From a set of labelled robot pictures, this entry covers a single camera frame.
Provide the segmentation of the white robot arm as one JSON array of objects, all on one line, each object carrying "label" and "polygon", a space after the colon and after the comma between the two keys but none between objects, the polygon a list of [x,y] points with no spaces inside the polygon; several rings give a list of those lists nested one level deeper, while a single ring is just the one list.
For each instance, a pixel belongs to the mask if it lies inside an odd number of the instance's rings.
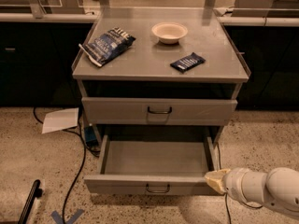
[{"label": "white robot arm", "polygon": [[248,168],[220,169],[205,174],[219,194],[240,203],[254,202],[286,217],[299,219],[299,172],[278,167],[268,173]]}]

